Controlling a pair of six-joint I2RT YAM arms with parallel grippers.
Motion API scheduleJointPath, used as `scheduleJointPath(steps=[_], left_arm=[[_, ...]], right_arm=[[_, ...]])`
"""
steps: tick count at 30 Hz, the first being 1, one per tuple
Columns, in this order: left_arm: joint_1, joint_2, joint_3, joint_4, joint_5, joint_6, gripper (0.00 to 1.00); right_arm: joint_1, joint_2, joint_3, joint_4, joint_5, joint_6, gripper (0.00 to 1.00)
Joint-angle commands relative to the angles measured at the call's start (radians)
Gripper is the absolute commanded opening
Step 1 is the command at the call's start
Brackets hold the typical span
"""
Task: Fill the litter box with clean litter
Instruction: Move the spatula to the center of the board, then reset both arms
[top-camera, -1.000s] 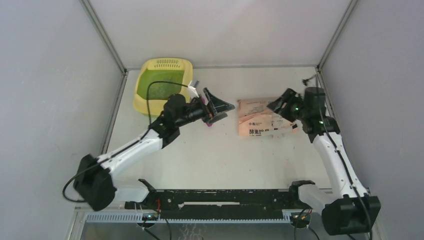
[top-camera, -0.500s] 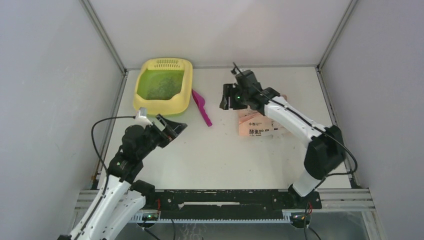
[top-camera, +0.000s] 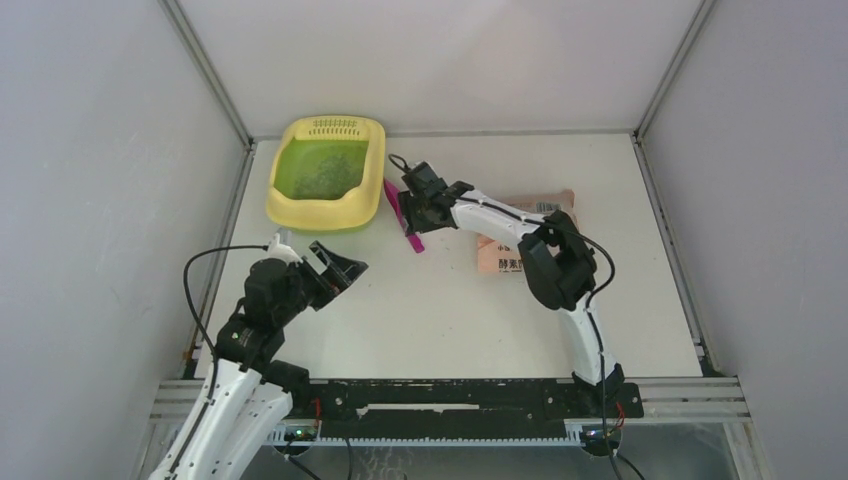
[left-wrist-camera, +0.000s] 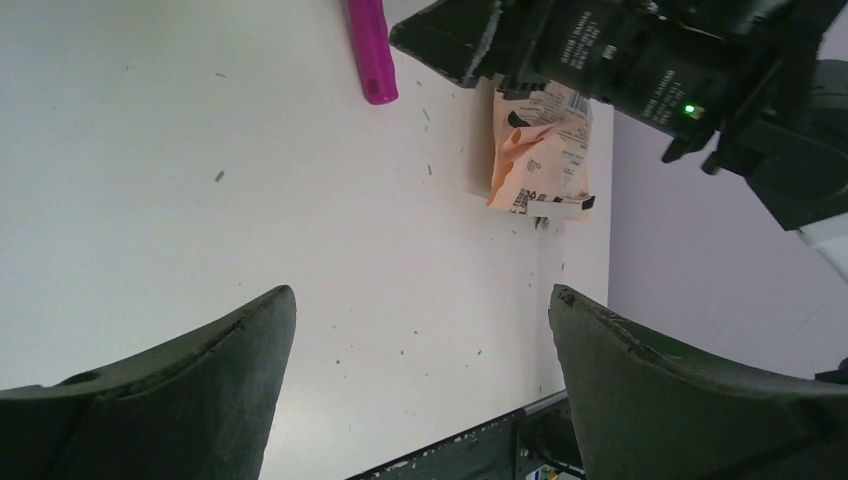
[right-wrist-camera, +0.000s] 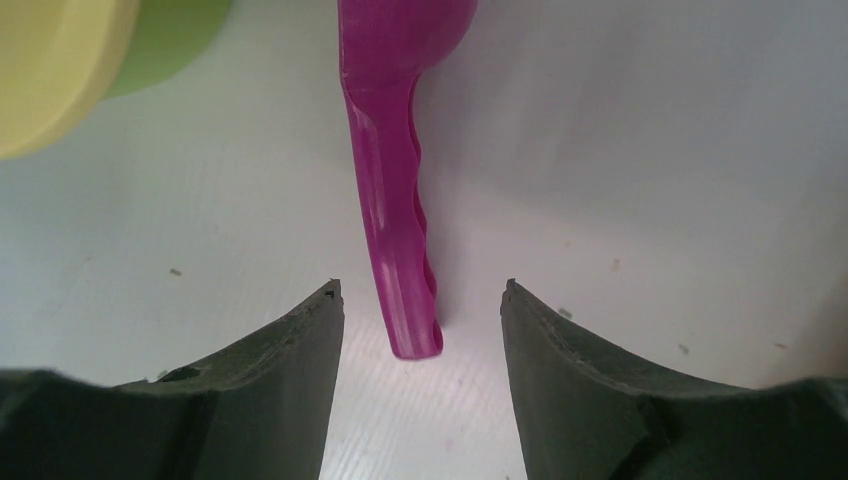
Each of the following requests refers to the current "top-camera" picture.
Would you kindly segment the magenta plastic scoop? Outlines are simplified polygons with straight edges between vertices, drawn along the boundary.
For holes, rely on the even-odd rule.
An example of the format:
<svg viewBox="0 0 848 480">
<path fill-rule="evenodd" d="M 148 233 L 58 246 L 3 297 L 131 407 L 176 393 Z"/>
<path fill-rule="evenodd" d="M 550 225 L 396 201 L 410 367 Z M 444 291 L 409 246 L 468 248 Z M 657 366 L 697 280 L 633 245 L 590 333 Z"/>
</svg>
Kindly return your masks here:
<svg viewBox="0 0 848 480">
<path fill-rule="evenodd" d="M 385 197 L 386 197 L 390 207 L 392 208 L 392 210 L 395 214 L 396 220 L 397 220 L 399 226 L 401 227 L 402 233 L 405 235 L 407 242 L 410 244 L 410 246 L 412 247 L 413 251 L 416 254 L 423 253 L 425 251 L 425 247 L 424 247 L 420 237 L 415 233 L 407 233 L 406 232 L 407 227 L 408 227 L 408 223 L 407 223 L 407 221 L 406 221 L 406 219 L 405 219 L 405 217 L 404 217 L 404 215 L 401 211 L 401 207 L 400 207 L 400 203 L 399 203 L 399 193 L 400 193 L 400 191 L 399 191 L 398 187 L 395 184 L 393 184 L 390 180 L 384 179 L 383 180 L 383 191 L 384 191 Z"/>
</svg>

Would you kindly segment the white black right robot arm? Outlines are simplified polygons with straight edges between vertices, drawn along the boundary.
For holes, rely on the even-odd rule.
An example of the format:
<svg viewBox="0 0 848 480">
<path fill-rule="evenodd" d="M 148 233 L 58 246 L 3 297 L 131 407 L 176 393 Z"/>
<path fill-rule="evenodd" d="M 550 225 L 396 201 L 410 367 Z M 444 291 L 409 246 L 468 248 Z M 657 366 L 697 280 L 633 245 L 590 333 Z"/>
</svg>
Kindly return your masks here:
<svg viewBox="0 0 848 480">
<path fill-rule="evenodd" d="M 603 247 L 579 232 L 567 213 L 530 213 L 478 190 L 461 193 L 451 188 L 431 198 L 402 191 L 398 204 L 409 233 L 452 228 L 517 251 L 533 297 L 563 318 L 579 406 L 589 415 L 602 416 L 616 405 L 623 369 L 607 349 L 595 306 L 597 294 L 615 277 L 615 264 Z"/>
</svg>

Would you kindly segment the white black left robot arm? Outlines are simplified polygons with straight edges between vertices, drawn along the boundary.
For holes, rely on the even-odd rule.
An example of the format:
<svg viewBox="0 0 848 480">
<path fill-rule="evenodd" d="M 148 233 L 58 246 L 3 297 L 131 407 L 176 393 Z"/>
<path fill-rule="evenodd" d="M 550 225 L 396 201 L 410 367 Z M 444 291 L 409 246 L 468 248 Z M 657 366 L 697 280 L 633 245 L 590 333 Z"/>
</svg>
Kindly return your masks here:
<svg viewBox="0 0 848 480">
<path fill-rule="evenodd" d="M 274 428 L 311 407 L 307 369 L 276 359 L 286 327 L 302 312 L 319 311 L 368 269 L 318 241 L 316 270 L 279 235 L 245 277 L 243 294 L 215 338 L 202 335 L 212 362 L 176 439 L 152 479 L 238 479 Z"/>
</svg>

